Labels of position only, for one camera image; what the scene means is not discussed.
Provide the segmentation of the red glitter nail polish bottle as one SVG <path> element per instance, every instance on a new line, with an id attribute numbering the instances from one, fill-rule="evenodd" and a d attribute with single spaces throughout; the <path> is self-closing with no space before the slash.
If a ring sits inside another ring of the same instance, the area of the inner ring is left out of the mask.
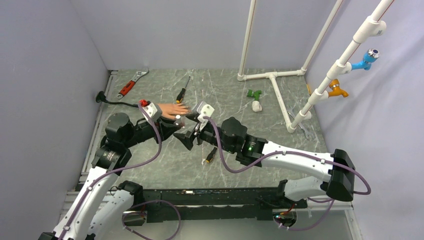
<path id="1" fill-rule="evenodd" d="M 176 115 L 174 124 L 178 126 L 179 128 L 183 128 L 185 126 L 183 116 L 182 115 Z"/>

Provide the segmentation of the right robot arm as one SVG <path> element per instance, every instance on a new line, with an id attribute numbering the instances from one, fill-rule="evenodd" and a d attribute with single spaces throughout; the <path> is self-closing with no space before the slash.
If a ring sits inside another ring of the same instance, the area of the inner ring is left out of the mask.
<path id="1" fill-rule="evenodd" d="M 235 154 L 236 161 L 244 166 L 239 173 L 251 167 L 273 167 L 306 174 L 304 178 L 279 183 L 275 200 L 282 208 L 315 196 L 326 195 L 341 202 L 354 199 L 355 166 L 342 149 L 333 153 L 315 153 L 286 147 L 248 134 L 247 127 L 234 117 L 224 120 L 221 126 L 209 119 L 198 121 L 192 131 L 174 133 L 174 136 L 188 150 L 197 140 L 217 147 L 219 153 Z"/>

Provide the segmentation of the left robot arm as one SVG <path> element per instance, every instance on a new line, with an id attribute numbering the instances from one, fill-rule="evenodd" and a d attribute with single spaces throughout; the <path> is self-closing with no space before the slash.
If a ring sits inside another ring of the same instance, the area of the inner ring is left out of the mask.
<path id="1" fill-rule="evenodd" d="M 108 118 L 105 136 L 95 152 L 92 167 L 71 207 L 51 232 L 41 240 L 100 240 L 115 221 L 128 210 L 139 209 L 145 200 L 143 187 L 131 181 L 117 186 L 115 195 L 101 207 L 107 193 L 127 169 L 132 157 L 130 147 L 154 139 L 158 145 L 182 128 L 181 124 L 154 113 L 133 124 L 125 113 Z"/>

